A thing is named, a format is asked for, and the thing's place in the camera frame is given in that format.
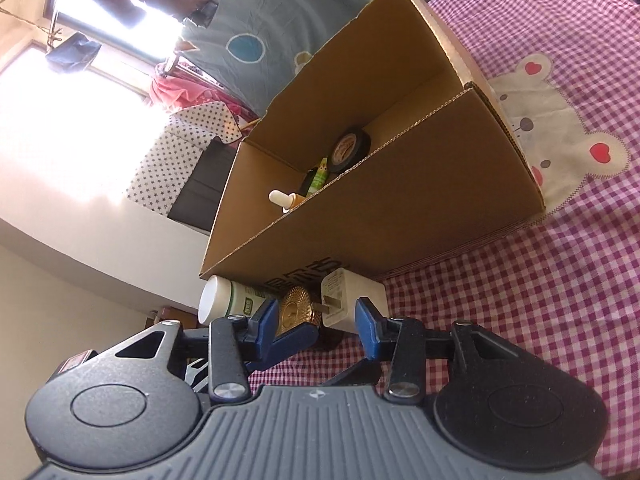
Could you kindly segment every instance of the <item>green glue tube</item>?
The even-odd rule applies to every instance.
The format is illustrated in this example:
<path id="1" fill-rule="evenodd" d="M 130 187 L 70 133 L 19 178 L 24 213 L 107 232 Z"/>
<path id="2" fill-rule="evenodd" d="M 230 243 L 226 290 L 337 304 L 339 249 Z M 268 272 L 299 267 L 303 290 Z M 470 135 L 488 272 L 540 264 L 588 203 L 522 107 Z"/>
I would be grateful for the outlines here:
<path id="1" fill-rule="evenodd" d="M 316 171 L 316 176 L 311 181 L 311 186 L 309 186 L 309 191 L 306 192 L 306 197 L 309 198 L 313 193 L 316 193 L 322 189 L 324 183 L 329 176 L 329 169 L 326 166 L 326 157 L 320 162 L 320 166 L 318 166 L 318 170 Z"/>

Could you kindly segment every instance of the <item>silver bolt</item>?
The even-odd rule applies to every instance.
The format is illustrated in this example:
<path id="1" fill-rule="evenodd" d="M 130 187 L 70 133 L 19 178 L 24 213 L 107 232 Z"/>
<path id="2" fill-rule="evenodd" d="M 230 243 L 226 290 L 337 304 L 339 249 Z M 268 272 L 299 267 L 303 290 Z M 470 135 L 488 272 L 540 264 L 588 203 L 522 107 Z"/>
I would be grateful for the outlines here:
<path id="1" fill-rule="evenodd" d="M 220 399 L 238 399 L 246 392 L 246 388 L 238 383 L 222 383 L 213 389 L 213 394 Z"/>
<path id="2" fill-rule="evenodd" d="M 420 393 L 420 388 L 413 383 L 393 383 L 389 385 L 389 393 L 400 399 L 411 399 Z"/>

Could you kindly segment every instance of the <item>cardboard box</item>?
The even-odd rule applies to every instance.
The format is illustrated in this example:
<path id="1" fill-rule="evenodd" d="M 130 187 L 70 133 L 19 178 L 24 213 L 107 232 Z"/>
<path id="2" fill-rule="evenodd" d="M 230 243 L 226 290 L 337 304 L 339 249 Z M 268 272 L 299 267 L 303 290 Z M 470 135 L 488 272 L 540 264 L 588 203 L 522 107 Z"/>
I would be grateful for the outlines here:
<path id="1" fill-rule="evenodd" d="M 288 214 L 293 192 L 349 126 L 369 156 Z M 241 143 L 204 262 L 277 290 L 345 266 L 406 268 L 544 209 L 495 97 L 423 0 L 373 0 L 274 99 Z"/>

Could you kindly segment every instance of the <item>bear applique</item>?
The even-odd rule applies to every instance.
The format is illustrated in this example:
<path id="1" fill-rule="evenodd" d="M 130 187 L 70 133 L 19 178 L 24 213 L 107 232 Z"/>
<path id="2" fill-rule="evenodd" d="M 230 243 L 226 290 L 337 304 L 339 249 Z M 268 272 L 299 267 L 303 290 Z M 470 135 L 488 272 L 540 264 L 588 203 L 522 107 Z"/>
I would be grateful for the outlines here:
<path id="1" fill-rule="evenodd" d="M 544 54 L 532 54 L 514 72 L 489 84 L 542 190 L 546 211 L 572 198 L 587 176 L 610 178 L 629 165 L 622 141 L 607 132 L 588 132 L 562 94 L 545 78 L 552 69 Z"/>

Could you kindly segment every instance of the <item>pink cloth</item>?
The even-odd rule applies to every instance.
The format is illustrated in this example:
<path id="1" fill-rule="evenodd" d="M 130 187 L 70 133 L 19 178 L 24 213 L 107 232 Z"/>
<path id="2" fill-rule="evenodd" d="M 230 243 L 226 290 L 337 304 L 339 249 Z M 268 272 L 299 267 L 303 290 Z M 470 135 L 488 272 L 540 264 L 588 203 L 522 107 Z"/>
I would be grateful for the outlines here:
<path id="1" fill-rule="evenodd" d="M 431 5 L 490 81 L 519 66 L 544 75 L 578 115 L 581 135 L 619 142 L 629 158 L 617 174 L 587 171 L 536 224 L 388 278 L 392 314 L 443 330 L 455 319 L 474 320 L 591 385 L 610 414 L 596 468 L 606 476 L 640 468 L 640 6 L 631 0 Z M 606 160 L 594 147 L 593 158 Z M 554 154 L 546 157 L 551 166 L 529 162 L 539 172 L 552 170 Z M 350 337 L 329 354 L 302 352 L 253 374 L 252 385 L 318 384 L 361 357 L 358 339 Z M 428 362 L 428 388 L 446 381 L 446 365 Z"/>
<path id="2" fill-rule="evenodd" d="M 195 105 L 222 101 L 234 115 L 250 123 L 257 116 L 242 103 L 231 97 L 215 85 L 191 80 L 189 75 L 182 74 L 180 67 L 177 75 L 161 75 L 162 65 L 156 67 L 156 75 L 151 82 L 149 97 L 155 105 L 162 105 L 170 112 L 177 112 L 183 108 Z"/>

